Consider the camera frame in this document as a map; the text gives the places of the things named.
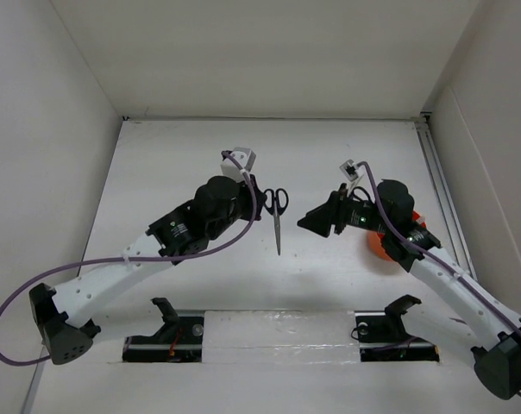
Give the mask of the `black handled scissors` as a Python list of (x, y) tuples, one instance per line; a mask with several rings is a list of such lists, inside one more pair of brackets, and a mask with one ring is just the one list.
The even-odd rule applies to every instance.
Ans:
[(264, 208), (273, 217), (276, 251), (281, 255), (281, 216), (286, 212), (290, 198), (284, 188), (267, 188), (264, 194)]

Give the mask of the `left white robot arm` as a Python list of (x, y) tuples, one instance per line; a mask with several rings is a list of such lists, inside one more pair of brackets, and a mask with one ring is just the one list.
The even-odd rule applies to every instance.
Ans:
[(33, 287), (31, 311), (51, 362), (65, 365), (102, 341), (110, 324), (107, 305), (132, 287), (184, 260), (220, 252), (210, 242), (239, 220), (260, 220), (265, 200), (252, 174), (214, 176), (193, 199), (151, 223), (122, 255), (92, 260), (88, 273), (70, 281)]

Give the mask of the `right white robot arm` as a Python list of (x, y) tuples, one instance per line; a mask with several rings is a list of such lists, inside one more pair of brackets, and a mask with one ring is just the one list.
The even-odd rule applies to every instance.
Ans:
[(392, 261), (427, 285), (453, 312), (429, 316), (429, 306), (403, 295), (386, 308), (383, 329), (395, 340), (419, 337), (447, 349), (473, 368), (495, 397), (521, 393), (521, 315), (503, 305), (462, 269), (424, 227), (408, 188), (385, 179), (373, 197), (360, 199), (341, 185), (328, 200), (298, 220), (302, 229), (324, 238), (347, 227), (374, 233)]

